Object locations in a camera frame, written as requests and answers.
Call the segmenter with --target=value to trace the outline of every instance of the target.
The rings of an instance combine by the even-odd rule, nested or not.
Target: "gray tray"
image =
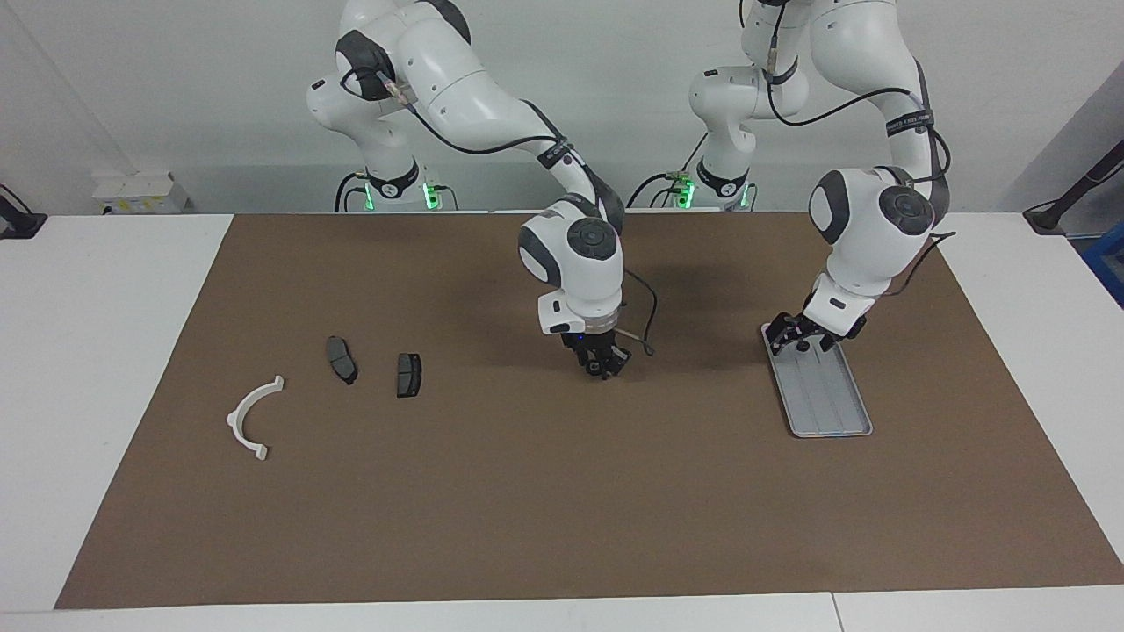
[[[843,349],[835,345],[824,353],[819,349],[821,338],[812,337],[810,351],[800,353],[790,344],[773,355],[769,351],[768,328],[768,324],[761,327],[761,338],[792,434],[800,439],[869,436],[874,428]]]

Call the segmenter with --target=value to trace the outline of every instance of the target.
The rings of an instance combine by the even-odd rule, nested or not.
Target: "white table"
[[[0,242],[0,630],[1124,630],[1124,587],[49,612],[229,223],[55,217]],[[1120,556],[1124,312],[1063,238],[1018,216],[944,228],[960,232],[944,256]]]

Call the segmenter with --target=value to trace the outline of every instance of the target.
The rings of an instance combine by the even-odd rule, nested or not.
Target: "brown mat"
[[[607,383],[536,332],[522,222],[235,219],[57,607],[1124,584],[940,256],[847,346],[874,435],[801,441],[759,327],[827,254],[807,217],[632,217],[659,355]],[[225,417],[274,374],[259,462]]]

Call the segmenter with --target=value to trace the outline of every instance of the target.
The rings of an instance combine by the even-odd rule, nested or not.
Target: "robotic arm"
[[[566,193],[518,236],[526,269],[555,288],[538,301],[540,325],[561,334],[591,376],[619,373],[631,358],[615,334],[624,280],[620,198],[538,108],[496,83],[452,2],[399,8],[392,0],[350,0],[341,31],[339,75],[317,82],[309,106],[321,124],[356,142],[372,179],[418,170],[400,134],[381,120],[406,109],[460,152],[519,148],[562,184]]]
[[[824,351],[854,337],[865,314],[928,242],[949,208],[934,117],[921,64],[898,27],[896,0],[758,0],[742,37],[752,65],[707,71],[691,88],[691,107],[709,132],[696,166],[720,199],[745,186],[755,138],[753,119],[792,123],[808,82],[796,46],[810,30],[816,69],[833,84],[870,100],[886,119],[894,164],[841,169],[813,191],[809,211],[833,246],[801,314],[781,314],[768,335],[773,353],[822,335]]]

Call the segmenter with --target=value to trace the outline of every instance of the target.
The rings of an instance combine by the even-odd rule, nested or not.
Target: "white curved bracket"
[[[253,443],[246,439],[246,435],[242,431],[242,424],[246,421],[246,413],[261,401],[264,397],[273,395],[274,392],[281,392],[284,389],[284,378],[278,376],[271,383],[259,387],[254,389],[250,395],[238,404],[238,407],[234,409],[226,416],[226,425],[230,426],[234,431],[234,437],[238,440],[238,443],[245,445],[247,449],[254,452],[259,461],[264,461],[265,457],[269,454],[270,449],[262,445],[261,443]]]

